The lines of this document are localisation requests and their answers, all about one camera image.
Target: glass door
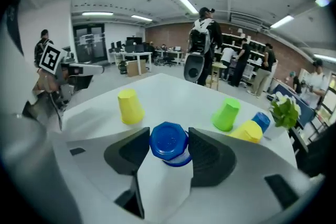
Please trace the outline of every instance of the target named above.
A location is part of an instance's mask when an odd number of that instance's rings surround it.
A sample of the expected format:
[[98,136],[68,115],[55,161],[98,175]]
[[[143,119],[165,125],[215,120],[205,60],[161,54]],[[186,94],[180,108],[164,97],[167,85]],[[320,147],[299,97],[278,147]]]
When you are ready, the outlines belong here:
[[73,30],[79,62],[96,63],[107,60],[104,24],[79,25]]

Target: fluorescent light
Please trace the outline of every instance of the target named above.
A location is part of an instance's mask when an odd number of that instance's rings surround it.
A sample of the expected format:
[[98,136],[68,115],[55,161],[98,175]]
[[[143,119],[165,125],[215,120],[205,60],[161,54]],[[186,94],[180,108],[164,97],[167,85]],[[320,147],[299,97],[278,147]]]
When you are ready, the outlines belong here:
[[315,0],[315,3],[320,7],[327,6],[330,3],[330,0]]
[[320,58],[329,62],[336,62],[336,58],[335,57],[330,57],[330,56],[326,56],[326,55],[320,55],[320,54],[314,54],[314,56],[316,58]]
[[87,16],[87,15],[96,15],[96,16],[112,16],[113,12],[83,12],[82,15]]
[[132,17],[132,18],[141,19],[141,20],[147,20],[147,21],[149,21],[149,22],[151,22],[151,21],[152,21],[152,19],[148,19],[148,18],[141,17],[141,16],[138,16],[138,15],[132,15],[131,17]]
[[189,0],[180,0],[180,1],[184,4],[184,6],[186,6],[190,10],[192,14],[198,13],[197,9],[190,3]]
[[271,25],[271,28],[278,28],[279,26],[284,25],[285,23],[288,23],[293,19],[294,18],[292,16],[288,15],[280,21],[276,22],[275,24]]

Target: wooden stool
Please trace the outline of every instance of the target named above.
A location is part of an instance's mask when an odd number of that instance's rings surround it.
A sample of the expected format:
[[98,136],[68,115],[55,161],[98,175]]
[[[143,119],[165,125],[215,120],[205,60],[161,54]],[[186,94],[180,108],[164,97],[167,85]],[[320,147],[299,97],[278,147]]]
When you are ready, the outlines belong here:
[[210,81],[210,89],[212,89],[213,83],[216,84],[216,90],[218,91],[219,84],[219,75],[221,73],[221,69],[225,69],[227,66],[223,65],[220,62],[215,62],[212,64],[212,72],[211,72],[211,81]]

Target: yellow cup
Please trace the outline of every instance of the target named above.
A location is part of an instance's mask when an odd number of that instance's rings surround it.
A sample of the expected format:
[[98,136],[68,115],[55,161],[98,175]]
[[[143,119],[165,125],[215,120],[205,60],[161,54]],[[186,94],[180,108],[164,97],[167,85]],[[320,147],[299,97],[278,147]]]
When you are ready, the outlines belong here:
[[230,133],[229,136],[253,143],[259,143],[263,136],[263,131],[256,122],[249,120]]
[[118,101],[123,123],[136,124],[143,119],[145,111],[141,107],[135,90],[122,90],[118,94]]

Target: brick wall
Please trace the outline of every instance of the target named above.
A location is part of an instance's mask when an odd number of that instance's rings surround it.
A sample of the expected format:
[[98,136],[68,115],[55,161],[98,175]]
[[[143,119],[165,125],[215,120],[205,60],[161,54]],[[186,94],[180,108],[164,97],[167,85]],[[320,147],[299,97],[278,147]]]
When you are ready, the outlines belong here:
[[[223,33],[240,36],[237,32],[239,27],[228,24],[221,24],[220,26]],[[186,51],[188,47],[188,34],[191,28],[191,23],[170,24],[146,28],[146,41],[154,42],[155,47],[166,44],[167,47],[180,46],[183,51]],[[244,29],[243,27],[241,28],[246,36],[251,36],[252,40],[273,45],[273,50],[279,61],[275,78],[284,81],[290,71],[295,71],[299,74],[301,68],[304,68],[309,72],[313,71],[312,64],[306,58],[285,44],[264,34]]]

